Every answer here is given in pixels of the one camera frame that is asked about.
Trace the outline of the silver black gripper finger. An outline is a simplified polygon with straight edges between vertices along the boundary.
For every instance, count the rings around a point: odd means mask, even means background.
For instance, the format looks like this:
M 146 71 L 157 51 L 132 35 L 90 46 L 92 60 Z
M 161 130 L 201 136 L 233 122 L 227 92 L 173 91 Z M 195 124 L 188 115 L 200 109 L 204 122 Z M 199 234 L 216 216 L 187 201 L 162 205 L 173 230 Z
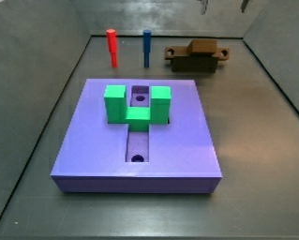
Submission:
M 207 13 L 209 0 L 196 0 L 196 1 L 200 3 L 200 14 L 204 15 Z
M 248 2 L 249 2 L 249 0 L 243 0 L 243 1 L 241 1 L 241 5 L 240 5 L 240 11 L 241 11 L 241 13 L 245 12 Z

